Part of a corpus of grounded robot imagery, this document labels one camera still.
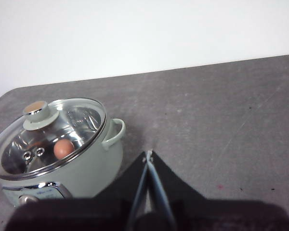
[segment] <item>white wall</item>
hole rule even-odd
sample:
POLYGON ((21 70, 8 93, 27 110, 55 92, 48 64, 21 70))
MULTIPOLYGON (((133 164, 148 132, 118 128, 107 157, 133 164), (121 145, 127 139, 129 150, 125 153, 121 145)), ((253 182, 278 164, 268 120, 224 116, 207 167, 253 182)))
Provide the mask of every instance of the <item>white wall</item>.
POLYGON ((0 0, 0 96, 289 54, 289 0, 0 0))

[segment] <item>lid knob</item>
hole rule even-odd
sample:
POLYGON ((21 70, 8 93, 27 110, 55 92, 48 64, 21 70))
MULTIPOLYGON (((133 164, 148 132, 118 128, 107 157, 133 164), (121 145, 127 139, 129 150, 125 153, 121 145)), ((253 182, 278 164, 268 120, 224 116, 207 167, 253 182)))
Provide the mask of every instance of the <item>lid knob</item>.
POLYGON ((26 118, 24 129, 32 131, 43 128, 52 123, 58 116, 56 108, 50 108, 46 101, 36 101, 24 108, 23 114, 26 118))
POLYGON ((31 122, 40 122, 50 115, 46 101, 36 101, 24 108, 23 114, 31 122))

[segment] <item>electric cooking pot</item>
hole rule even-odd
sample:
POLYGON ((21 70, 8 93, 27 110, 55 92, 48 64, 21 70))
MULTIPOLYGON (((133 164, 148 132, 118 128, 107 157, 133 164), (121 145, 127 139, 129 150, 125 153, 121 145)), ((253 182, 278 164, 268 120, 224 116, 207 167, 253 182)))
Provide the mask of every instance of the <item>electric cooking pot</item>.
POLYGON ((92 99, 38 101, 0 133, 0 183, 17 206, 44 198, 93 197, 122 162, 121 119, 92 99), (120 124, 118 133, 116 125, 120 124))

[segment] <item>metal rim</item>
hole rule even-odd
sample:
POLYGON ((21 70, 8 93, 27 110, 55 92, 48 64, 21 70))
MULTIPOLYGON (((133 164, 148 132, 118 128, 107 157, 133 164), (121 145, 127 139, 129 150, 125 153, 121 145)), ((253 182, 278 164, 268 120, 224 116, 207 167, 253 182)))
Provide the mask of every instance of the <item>metal rim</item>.
POLYGON ((79 147, 77 150, 73 151, 71 154, 69 154, 67 157, 63 158, 62 160, 58 160, 50 165, 35 169, 34 171, 31 172, 27 172, 27 173, 21 173, 21 174, 14 174, 14 175, 2 175, 0 174, 0 179, 3 180, 28 180, 28 179, 32 179, 32 178, 36 178, 42 175, 45 175, 47 173, 53 172, 55 170, 57 170, 60 167, 65 166, 66 164, 70 163, 72 160, 74 160, 75 158, 77 158, 78 156, 80 156, 82 153, 84 153, 91 145, 94 144, 95 140, 99 138, 100 134, 102 133, 102 131, 104 130, 105 126, 106 126, 106 121, 107 121, 107 111, 104 107, 104 105, 97 101, 97 100, 93 100, 90 98, 67 98, 67 99, 59 99, 59 100, 55 100, 52 101, 50 103, 55 103, 57 101, 62 101, 62 100, 70 100, 70 99, 87 99, 87 100, 92 100, 92 101, 96 101, 98 102, 102 109, 105 112, 105 116, 103 119, 102 124, 100 125, 100 127, 97 129, 96 131, 96 135, 93 136, 91 139, 89 139, 85 144, 83 144, 81 147, 79 147))

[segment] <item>metal rod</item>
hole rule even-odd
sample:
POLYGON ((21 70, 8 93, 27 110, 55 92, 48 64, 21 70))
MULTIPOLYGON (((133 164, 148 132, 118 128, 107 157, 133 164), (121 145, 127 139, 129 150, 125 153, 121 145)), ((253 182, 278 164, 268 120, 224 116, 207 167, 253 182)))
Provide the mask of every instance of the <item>metal rod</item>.
POLYGON ((131 211, 129 214, 129 218, 127 221, 125 231, 131 231, 132 230, 132 226, 135 222, 137 211, 138 211, 139 206, 142 202, 142 199, 144 198, 144 195, 145 195, 145 192, 147 189, 147 183, 146 183, 147 182, 147 180, 146 180, 147 179, 147 172, 148 172, 148 166, 146 164, 144 166, 143 173, 141 175, 141 178, 140 178, 140 181, 138 184, 137 192, 136 192, 136 195, 135 195, 135 198, 133 201, 133 205, 131 207, 131 211))
POLYGON ((146 152, 146 163, 149 169, 149 173, 151 176, 154 196, 155 196, 155 203, 157 205, 157 209, 164 214, 168 222, 170 223, 171 230, 175 231, 177 229, 176 221, 174 219, 172 210, 169 205, 169 201, 163 185, 159 179, 158 173, 152 163, 152 151, 146 152))

